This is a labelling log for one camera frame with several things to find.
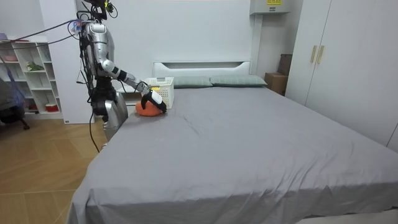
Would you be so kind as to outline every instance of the gray bedsheet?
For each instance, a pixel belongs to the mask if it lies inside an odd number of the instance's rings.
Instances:
[[[398,205],[398,154],[265,88],[175,90],[89,165],[68,223],[295,223]]]

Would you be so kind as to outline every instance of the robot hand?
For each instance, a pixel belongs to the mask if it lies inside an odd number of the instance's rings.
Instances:
[[[162,97],[154,90],[150,90],[147,94],[142,96],[141,105],[142,109],[145,109],[147,101],[150,101],[153,105],[158,107],[163,113],[166,113],[167,107],[163,102]]]

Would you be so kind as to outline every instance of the humanoid robot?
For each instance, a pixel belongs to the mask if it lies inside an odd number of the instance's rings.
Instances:
[[[91,4],[91,10],[78,11],[79,14],[90,15],[87,21],[81,21],[80,58],[86,73],[86,85],[90,95],[93,113],[102,116],[104,132],[110,140],[127,119],[127,106],[123,96],[117,93],[111,80],[118,80],[132,86],[142,93],[142,107],[145,109],[147,101],[150,101],[158,109],[166,112],[166,104],[162,97],[134,75],[121,70],[113,63],[114,43],[109,30],[102,20],[106,20],[107,12],[112,13],[114,6],[109,0],[85,0]]]

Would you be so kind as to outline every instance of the plastic basket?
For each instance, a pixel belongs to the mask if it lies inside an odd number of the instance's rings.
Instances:
[[[163,98],[167,109],[171,109],[174,101],[174,78],[147,78],[145,82]]]

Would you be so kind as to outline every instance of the pillow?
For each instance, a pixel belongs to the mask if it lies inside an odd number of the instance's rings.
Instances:
[[[267,83],[257,75],[217,75],[210,78],[213,86],[261,87]]]
[[[175,77],[174,88],[213,87],[209,77]]]

